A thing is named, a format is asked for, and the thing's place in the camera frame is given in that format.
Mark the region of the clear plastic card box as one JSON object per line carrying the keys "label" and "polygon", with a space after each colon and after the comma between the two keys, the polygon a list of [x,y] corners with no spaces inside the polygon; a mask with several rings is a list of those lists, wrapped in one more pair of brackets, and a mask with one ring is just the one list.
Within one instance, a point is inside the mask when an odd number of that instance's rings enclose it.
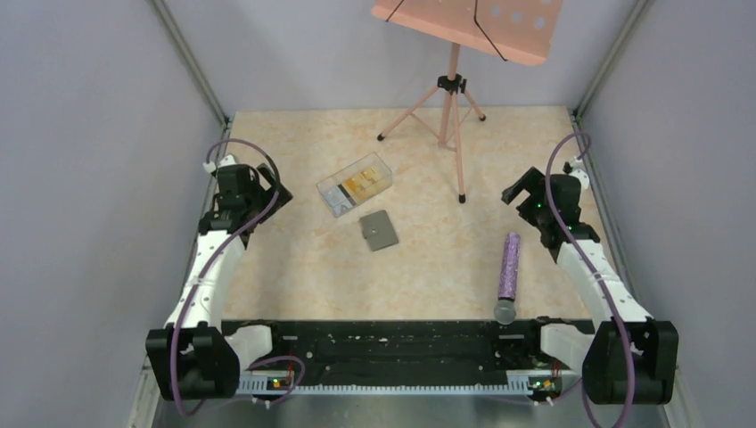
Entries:
{"label": "clear plastic card box", "polygon": [[393,173],[376,152],[370,152],[329,177],[316,189],[335,218],[354,210],[390,188]]}

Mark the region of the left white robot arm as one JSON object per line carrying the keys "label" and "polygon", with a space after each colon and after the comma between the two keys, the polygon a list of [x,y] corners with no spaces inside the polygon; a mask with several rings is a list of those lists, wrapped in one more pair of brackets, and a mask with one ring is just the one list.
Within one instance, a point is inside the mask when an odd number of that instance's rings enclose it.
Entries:
{"label": "left white robot arm", "polygon": [[275,368],[286,354],[284,342],[268,326],[240,327],[225,335],[221,324],[251,234],[292,194],[273,165],[253,168],[227,158],[212,175],[218,190],[199,223],[192,270],[165,325],[145,340],[160,394],[170,401],[231,398],[242,371],[253,362]]}

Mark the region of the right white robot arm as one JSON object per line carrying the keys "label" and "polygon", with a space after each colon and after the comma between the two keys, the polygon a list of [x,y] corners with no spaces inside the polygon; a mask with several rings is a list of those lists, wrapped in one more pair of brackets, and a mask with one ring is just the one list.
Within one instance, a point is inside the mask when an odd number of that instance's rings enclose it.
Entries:
{"label": "right white robot arm", "polygon": [[580,219],[582,182],[574,175],[546,176],[529,168],[502,192],[519,216],[540,233],[549,251],[576,286],[591,316],[593,333],[549,322],[522,344],[525,360],[546,367],[558,359],[579,374],[588,398],[598,405],[670,403],[677,369],[679,335],[669,320],[654,318],[630,294],[604,254],[596,230]]}

